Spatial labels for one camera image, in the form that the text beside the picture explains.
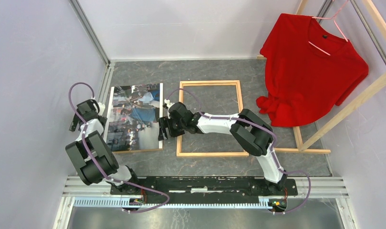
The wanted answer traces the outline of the photo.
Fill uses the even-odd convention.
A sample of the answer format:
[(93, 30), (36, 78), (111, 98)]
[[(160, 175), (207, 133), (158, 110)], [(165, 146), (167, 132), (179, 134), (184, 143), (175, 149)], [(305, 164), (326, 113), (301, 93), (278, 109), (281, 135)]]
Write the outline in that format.
[(163, 149), (163, 141), (158, 139), (163, 99), (162, 83), (110, 89), (104, 140), (113, 153)]

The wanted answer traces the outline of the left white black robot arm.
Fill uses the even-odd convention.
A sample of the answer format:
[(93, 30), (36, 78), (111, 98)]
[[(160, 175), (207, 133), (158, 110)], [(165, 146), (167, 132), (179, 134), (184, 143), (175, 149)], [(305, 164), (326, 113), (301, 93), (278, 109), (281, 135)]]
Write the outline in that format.
[(99, 114), (102, 108), (94, 99), (77, 105), (69, 131), (78, 130), (80, 134), (65, 147), (65, 151), (84, 184), (104, 181), (116, 191), (135, 194), (140, 190), (140, 181), (135, 172), (128, 166), (119, 165), (103, 140), (107, 118)]

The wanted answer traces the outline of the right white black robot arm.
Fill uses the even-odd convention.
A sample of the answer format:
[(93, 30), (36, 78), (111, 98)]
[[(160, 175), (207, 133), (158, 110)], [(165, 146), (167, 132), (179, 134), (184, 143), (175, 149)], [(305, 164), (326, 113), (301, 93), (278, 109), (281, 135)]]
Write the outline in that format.
[(192, 113), (182, 102), (165, 101), (167, 115), (159, 118), (158, 140), (191, 134), (227, 134), (234, 137), (244, 151), (256, 157), (263, 170), (266, 189), (273, 195), (285, 189), (287, 175), (281, 166), (274, 144), (277, 140), (272, 128), (249, 109), (238, 114), (214, 115), (198, 111)]

